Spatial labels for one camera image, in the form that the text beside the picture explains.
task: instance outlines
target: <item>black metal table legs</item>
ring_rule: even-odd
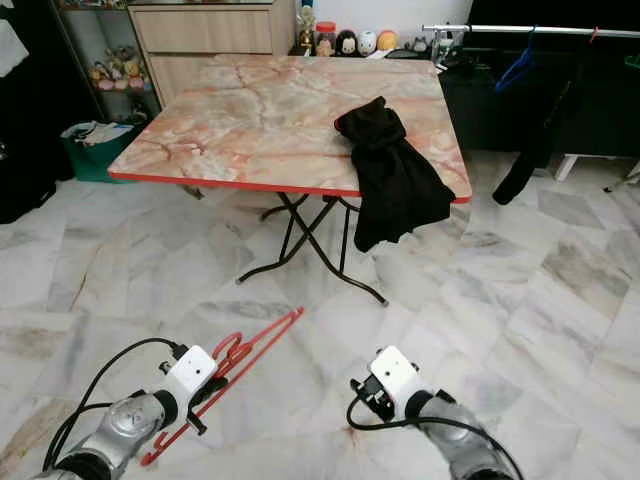
[[[302,217],[300,216],[300,214],[298,213],[298,207],[309,197],[309,195],[303,195],[295,202],[292,202],[291,200],[289,200],[289,197],[287,197],[285,193],[279,192],[278,196],[280,197],[280,200],[282,201],[283,205],[272,208],[271,210],[267,210],[265,213],[262,214],[261,219],[265,220],[267,217],[273,215],[274,213],[277,213],[283,210],[289,210],[289,214],[291,216],[289,217],[289,224],[287,225],[287,230],[285,232],[284,240],[282,242],[280,257],[277,262],[274,262],[269,265],[264,265],[262,267],[254,268],[253,270],[245,273],[240,278],[238,278],[238,280],[236,280],[237,283],[244,282],[245,280],[255,275],[256,273],[266,272],[266,271],[273,270],[275,268],[283,266],[289,260],[291,260],[293,256],[298,252],[298,250],[300,250],[300,247],[302,247],[302,245],[308,241],[313,247],[313,249],[316,251],[318,256],[320,257],[322,262],[325,264],[325,266],[336,277],[338,277],[339,279],[347,283],[350,283],[351,285],[354,285],[358,288],[361,288],[369,292],[383,306],[387,306],[389,304],[389,302],[382,295],[380,295],[375,289],[373,289],[372,287],[370,287],[365,283],[359,282],[358,280],[354,280],[353,278],[348,277],[347,275],[344,274],[345,254],[346,254],[346,247],[347,247],[347,233],[349,230],[349,214],[352,210],[357,212],[358,211],[357,207],[354,207],[353,205],[348,204],[340,197],[325,196],[323,197],[323,200],[326,202],[326,205],[322,208],[322,210],[320,210],[320,213],[316,215],[316,217],[313,219],[311,224],[307,225],[302,219]],[[324,218],[327,216],[329,211],[331,211],[331,209],[338,203],[345,207],[345,217],[344,217],[344,229],[342,232],[342,249],[340,251],[340,266],[339,268],[336,268],[331,263],[331,260],[329,260],[326,253],[322,250],[322,247],[320,246],[316,238],[313,236],[313,231],[318,227],[318,225],[320,225],[320,223],[322,222],[322,220],[324,220]],[[293,228],[294,222],[300,227],[300,230],[302,230],[302,235],[298,239],[298,241],[293,245],[289,253],[287,253],[287,247],[289,246],[289,239],[291,238],[291,230]]]

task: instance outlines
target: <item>clothes rack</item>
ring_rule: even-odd
[[[640,38],[640,32],[631,30],[607,30],[595,28],[568,28],[568,27],[544,27],[526,25],[422,25],[422,31],[433,31],[433,43],[431,60],[435,63],[440,47],[442,35],[446,32],[473,32],[473,33],[531,33],[535,28],[536,34],[552,35],[593,35],[598,37],[616,38]]]

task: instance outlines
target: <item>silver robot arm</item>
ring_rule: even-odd
[[[428,389],[418,376],[417,367],[396,347],[379,350],[368,368],[371,375],[362,383],[351,380],[351,387],[358,399],[383,422],[394,418],[402,421],[439,417],[464,423],[484,433],[475,416],[449,394],[443,390],[433,393]],[[353,405],[347,415],[352,426],[350,413]],[[502,455],[483,436],[445,424],[415,422],[415,426],[429,437],[449,463],[452,480],[514,479]]]
[[[206,427],[191,408],[226,384],[214,379],[218,365],[202,348],[193,346],[153,389],[120,400],[104,415],[98,429],[66,452],[55,468],[36,478],[47,480],[118,480],[140,447],[176,420],[188,421],[199,434]]]

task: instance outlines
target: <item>teal basket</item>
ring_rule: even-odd
[[[111,178],[107,173],[107,168],[139,133],[140,129],[134,127],[118,138],[90,147],[85,147],[81,143],[76,143],[65,136],[62,136],[61,140],[78,180],[84,182],[132,183],[133,180]]]

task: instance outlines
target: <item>table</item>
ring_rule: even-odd
[[[407,140],[429,159],[456,203],[471,199],[471,186],[449,112],[431,62],[322,57],[219,55],[109,167],[114,178],[195,186],[226,186],[277,192],[289,224],[278,261],[241,276],[286,264],[309,242],[329,270],[371,293],[376,290],[344,274],[347,225],[357,208],[342,197],[358,197],[351,145],[333,127],[341,114],[383,95],[405,125]],[[302,194],[292,201],[288,194]],[[309,195],[326,205],[306,223],[297,207]],[[336,205],[345,208],[339,267],[313,236]],[[289,251],[293,224],[302,235]]]

